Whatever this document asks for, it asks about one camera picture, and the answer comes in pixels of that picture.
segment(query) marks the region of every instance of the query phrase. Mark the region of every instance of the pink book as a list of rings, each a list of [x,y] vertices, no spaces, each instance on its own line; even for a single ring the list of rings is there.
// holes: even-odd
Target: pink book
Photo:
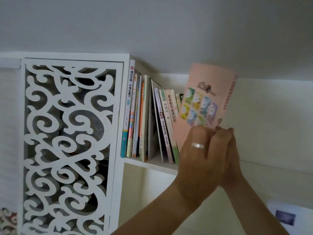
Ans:
[[[178,150],[182,148],[192,126],[215,129],[225,115],[237,76],[227,68],[193,63],[179,110],[173,124]]]

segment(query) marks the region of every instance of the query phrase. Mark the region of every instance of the dark rectangular picture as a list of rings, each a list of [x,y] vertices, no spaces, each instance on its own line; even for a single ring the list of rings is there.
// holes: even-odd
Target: dark rectangular picture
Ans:
[[[276,210],[275,216],[280,222],[284,224],[291,226],[295,224],[295,214]]]

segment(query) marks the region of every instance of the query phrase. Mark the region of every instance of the row of books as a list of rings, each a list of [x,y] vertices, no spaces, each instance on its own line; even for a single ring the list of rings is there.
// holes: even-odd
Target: row of books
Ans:
[[[121,157],[140,157],[145,162],[161,149],[162,161],[179,162],[173,135],[183,94],[164,90],[141,75],[131,60],[125,107]]]

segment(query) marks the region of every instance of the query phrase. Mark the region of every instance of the hand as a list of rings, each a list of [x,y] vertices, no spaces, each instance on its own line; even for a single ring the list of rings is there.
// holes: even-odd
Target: hand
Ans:
[[[226,168],[227,145],[231,130],[215,133],[204,126],[193,127],[180,151],[178,175],[172,186],[194,206],[201,203],[221,184]],[[207,145],[196,148],[191,143]]]
[[[229,162],[226,162],[226,171],[224,178],[222,180],[221,186],[224,190],[231,189],[240,182],[244,176],[242,175],[240,168],[240,159],[236,145],[236,138],[234,135],[234,129],[229,128],[229,131],[232,132],[233,136],[229,141],[228,150],[227,150],[227,159]]]

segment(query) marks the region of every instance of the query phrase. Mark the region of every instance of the cabinet door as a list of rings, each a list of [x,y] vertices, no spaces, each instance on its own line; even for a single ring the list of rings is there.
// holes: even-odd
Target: cabinet door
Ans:
[[[22,60],[19,233],[106,234],[123,63]]]

